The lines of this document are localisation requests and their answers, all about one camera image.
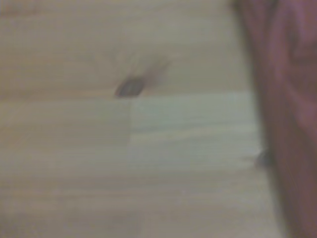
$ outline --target wooden surface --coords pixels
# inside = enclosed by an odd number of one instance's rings
[[[282,237],[229,2],[39,6],[0,18],[1,238]]]

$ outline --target red fabric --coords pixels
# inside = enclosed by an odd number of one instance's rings
[[[317,0],[240,0],[264,123],[287,202],[317,238]]]

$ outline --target blurry object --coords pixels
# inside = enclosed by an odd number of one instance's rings
[[[283,204],[296,237],[317,238],[317,1],[240,4]]]
[[[1,0],[0,16],[33,15],[38,12],[40,0]]]

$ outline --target light wood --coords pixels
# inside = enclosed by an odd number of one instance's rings
[[[0,18],[0,237],[282,237],[228,1],[38,6]]]

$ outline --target red cloth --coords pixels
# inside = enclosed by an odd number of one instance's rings
[[[287,203],[317,238],[317,0],[240,0]]]

